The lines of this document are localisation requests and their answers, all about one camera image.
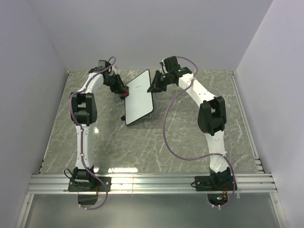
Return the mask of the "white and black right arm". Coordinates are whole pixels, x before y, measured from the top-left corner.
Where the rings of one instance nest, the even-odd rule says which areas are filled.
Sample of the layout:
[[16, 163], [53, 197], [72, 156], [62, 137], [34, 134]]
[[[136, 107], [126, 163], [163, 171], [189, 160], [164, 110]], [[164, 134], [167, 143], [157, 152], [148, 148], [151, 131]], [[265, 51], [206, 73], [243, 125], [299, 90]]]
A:
[[224, 130], [227, 123], [226, 104], [221, 96], [209, 92], [197, 79], [196, 72], [188, 67], [181, 67], [179, 56], [172, 56], [161, 61], [148, 92], [165, 92], [167, 86], [177, 85], [182, 93], [187, 93], [199, 108], [198, 126], [204, 133], [208, 144], [209, 184], [220, 190], [229, 184], [235, 184], [235, 174], [226, 157]]

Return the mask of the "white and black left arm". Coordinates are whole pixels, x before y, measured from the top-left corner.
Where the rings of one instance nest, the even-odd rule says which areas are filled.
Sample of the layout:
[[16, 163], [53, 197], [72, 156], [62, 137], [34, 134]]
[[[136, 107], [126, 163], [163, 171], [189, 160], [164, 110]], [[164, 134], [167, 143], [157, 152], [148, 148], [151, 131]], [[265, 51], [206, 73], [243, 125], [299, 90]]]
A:
[[70, 181], [85, 191], [91, 191], [100, 184], [95, 177], [92, 158], [92, 137], [98, 115], [95, 93], [105, 85], [122, 100], [129, 95], [129, 87], [122, 82], [111, 60], [116, 61], [116, 58], [99, 60], [97, 67], [89, 70], [84, 85], [69, 97], [70, 115], [77, 134], [76, 167], [71, 173]]

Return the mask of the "red and black eraser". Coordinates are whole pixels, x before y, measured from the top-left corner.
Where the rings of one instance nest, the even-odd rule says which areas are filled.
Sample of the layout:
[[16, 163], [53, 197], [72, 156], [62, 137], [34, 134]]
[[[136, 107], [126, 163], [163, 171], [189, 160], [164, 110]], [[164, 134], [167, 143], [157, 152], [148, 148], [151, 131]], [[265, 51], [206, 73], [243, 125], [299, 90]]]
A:
[[129, 91], [123, 91], [123, 98], [126, 98], [129, 95]]

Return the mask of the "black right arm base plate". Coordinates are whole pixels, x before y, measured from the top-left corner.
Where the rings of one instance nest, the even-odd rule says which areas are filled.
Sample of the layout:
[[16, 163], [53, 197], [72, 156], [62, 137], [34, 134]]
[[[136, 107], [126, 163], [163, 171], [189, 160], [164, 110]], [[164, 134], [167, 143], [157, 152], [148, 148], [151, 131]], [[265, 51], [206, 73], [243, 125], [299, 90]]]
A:
[[234, 185], [233, 177], [218, 178], [215, 176], [195, 176], [191, 187], [196, 191], [227, 191], [237, 190], [237, 185]]

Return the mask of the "small black-framed whiteboard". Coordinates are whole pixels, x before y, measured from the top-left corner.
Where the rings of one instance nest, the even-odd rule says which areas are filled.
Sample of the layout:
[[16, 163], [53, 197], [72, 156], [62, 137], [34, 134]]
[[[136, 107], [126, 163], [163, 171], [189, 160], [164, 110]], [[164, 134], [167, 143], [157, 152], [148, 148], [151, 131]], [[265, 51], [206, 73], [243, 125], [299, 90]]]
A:
[[152, 93], [147, 92], [151, 86], [150, 71], [144, 70], [126, 86], [129, 88], [129, 94], [124, 99], [125, 125], [131, 125], [142, 118], [150, 118], [154, 111]]

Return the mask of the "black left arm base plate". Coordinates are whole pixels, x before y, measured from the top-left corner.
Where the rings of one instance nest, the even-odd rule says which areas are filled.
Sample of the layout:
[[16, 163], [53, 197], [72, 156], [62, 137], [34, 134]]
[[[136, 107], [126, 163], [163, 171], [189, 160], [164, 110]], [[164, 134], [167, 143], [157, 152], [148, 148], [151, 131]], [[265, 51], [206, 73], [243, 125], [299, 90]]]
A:
[[99, 177], [99, 179], [106, 185], [103, 186], [98, 180], [93, 178], [91, 181], [89, 180], [80, 180], [74, 179], [70, 181], [68, 185], [68, 192], [106, 192], [111, 188], [111, 177]]

